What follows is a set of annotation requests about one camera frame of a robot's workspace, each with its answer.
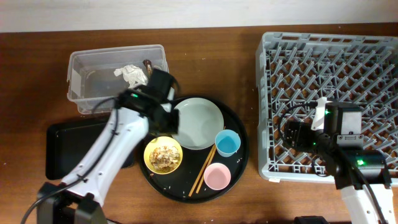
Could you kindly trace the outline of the gold coffee sachet wrapper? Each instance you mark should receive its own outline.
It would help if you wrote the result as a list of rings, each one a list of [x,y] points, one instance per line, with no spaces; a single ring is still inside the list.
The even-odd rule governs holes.
[[[149,59],[145,59],[143,64],[147,70],[148,76],[150,77],[153,74],[152,62]]]

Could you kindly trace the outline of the yellow bowl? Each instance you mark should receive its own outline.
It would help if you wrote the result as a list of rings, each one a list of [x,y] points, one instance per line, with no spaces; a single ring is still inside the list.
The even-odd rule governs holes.
[[[162,172],[162,171],[155,170],[149,161],[149,156],[150,156],[150,153],[155,148],[161,147],[161,146],[175,146],[178,149],[179,153],[181,154],[180,164],[182,163],[182,159],[183,159],[183,151],[182,151],[182,147],[180,146],[180,144],[174,138],[171,138],[168,136],[157,137],[157,138],[151,140],[150,143],[146,146],[146,148],[144,149],[144,155],[143,155],[144,163],[145,163],[146,167],[155,174],[164,175],[164,174],[169,174],[169,173],[173,172],[174,170],[176,170],[180,164],[177,166],[176,169],[174,169],[170,172]]]

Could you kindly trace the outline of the blue cup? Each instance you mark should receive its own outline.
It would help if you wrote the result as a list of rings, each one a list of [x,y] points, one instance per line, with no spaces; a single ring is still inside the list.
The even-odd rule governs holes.
[[[231,157],[241,146],[239,134],[230,129],[220,131],[215,137],[215,146],[222,157]]]

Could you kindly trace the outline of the pink cup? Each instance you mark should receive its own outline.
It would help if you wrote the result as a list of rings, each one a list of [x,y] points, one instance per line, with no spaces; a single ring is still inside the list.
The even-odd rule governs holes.
[[[204,171],[205,184],[212,190],[222,190],[231,181],[231,172],[222,163],[212,163]]]

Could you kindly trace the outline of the food scraps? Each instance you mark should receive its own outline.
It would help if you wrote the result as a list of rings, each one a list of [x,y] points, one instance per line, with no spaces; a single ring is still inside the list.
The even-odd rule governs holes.
[[[155,170],[170,172],[180,164],[181,154],[175,146],[161,146],[150,153],[149,161]]]

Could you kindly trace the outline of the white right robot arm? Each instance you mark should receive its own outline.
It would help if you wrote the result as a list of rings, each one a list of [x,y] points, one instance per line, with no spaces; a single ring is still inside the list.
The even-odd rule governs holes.
[[[349,211],[352,223],[395,223],[392,180],[379,151],[364,148],[361,108],[330,98],[288,108],[315,110],[312,123],[278,124],[284,147],[306,152],[325,162],[326,173]]]

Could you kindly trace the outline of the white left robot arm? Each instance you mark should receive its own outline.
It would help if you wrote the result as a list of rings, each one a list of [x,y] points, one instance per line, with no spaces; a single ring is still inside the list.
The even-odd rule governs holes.
[[[179,112],[171,107],[176,79],[155,69],[146,85],[112,97],[108,122],[84,158],[58,185],[44,183],[32,211],[37,223],[109,223],[103,211],[108,190],[134,148],[149,134],[176,134]]]

